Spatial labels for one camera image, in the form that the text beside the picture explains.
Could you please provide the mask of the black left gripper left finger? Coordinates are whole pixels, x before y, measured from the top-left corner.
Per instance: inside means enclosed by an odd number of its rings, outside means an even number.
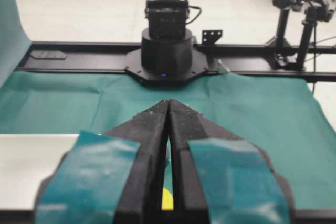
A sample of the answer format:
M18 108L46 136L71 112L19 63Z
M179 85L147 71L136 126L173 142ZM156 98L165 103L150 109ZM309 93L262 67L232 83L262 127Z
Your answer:
M45 179L35 223L148 223L161 210L169 103L98 135L80 132Z

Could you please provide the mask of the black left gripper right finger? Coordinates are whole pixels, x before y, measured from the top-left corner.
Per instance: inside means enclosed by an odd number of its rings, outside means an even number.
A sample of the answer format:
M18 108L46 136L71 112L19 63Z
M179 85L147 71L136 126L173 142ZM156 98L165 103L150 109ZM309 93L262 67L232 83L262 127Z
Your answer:
M294 223L287 180L266 151L169 101L178 223Z

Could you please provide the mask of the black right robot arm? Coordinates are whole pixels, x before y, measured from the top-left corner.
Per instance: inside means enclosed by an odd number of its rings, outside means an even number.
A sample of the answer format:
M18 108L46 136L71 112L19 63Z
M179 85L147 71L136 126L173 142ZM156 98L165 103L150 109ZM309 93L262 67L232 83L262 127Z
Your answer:
M149 22L133 54L152 81L180 83L208 71L196 51L188 0L147 0ZM179 223L292 223L291 189L255 144L177 100L167 106L174 217Z

